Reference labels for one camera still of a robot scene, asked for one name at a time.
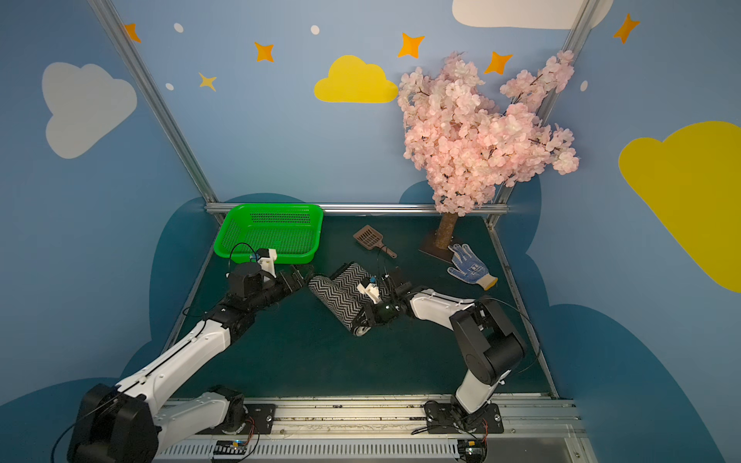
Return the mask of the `black white knitted scarf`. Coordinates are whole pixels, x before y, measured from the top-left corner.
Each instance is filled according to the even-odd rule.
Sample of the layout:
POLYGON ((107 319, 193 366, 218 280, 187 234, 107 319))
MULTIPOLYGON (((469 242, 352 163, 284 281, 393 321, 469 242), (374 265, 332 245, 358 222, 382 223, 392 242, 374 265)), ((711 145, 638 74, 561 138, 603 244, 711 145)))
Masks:
POLYGON ((350 262, 331 277, 312 277, 308 287, 353 336, 362 337, 372 327, 364 315, 364 294, 357 285, 371 276, 360 264, 350 262))

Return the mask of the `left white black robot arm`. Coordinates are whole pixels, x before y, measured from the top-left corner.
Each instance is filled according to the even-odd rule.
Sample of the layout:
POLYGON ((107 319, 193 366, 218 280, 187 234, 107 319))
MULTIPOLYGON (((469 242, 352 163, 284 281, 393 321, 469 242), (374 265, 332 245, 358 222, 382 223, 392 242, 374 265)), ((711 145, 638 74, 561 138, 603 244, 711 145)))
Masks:
POLYGON ((180 341, 114 386, 98 384, 83 397, 71 425, 69 462, 151 462, 205 429, 252 432, 256 426, 238 391, 217 386, 169 408, 170 397, 255 323, 256 315, 306 287, 310 264, 270 273, 256 262, 228 275, 225 296, 180 341))

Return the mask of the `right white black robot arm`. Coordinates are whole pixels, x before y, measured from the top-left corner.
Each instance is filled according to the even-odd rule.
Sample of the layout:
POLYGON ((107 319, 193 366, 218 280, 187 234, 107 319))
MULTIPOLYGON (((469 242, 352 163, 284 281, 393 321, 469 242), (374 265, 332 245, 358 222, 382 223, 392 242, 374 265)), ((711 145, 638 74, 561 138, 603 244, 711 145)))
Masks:
POLYGON ((413 287, 397 272, 364 277, 355 286, 371 326, 404 313, 435 323, 455 336, 467 372, 455 391, 450 408, 430 418, 433 431, 474 433, 488 428, 486 412, 497 387, 527 354, 517 329, 493 298, 457 298, 434 289, 413 287))

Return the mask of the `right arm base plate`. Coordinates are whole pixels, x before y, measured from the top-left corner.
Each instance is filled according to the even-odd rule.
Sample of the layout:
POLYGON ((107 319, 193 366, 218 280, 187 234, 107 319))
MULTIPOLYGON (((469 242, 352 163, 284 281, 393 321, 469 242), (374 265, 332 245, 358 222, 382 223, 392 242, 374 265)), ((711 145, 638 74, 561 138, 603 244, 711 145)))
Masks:
POLYGON ((486 403, 468 413, 457 402, 427 401, 424 406, 426 428, 430 434, 502 434, 505 432, 499 407, 486 403))

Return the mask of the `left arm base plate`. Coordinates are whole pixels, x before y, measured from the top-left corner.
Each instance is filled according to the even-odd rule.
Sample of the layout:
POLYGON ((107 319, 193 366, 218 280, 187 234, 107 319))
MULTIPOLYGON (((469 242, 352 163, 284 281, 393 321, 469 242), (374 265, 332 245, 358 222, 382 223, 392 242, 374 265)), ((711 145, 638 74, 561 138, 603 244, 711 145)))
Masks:
POLYGON ((260 433, 269 435, 275 422, 276 405, 272 403, 244 403, 228 430, 235 434, 260 433))

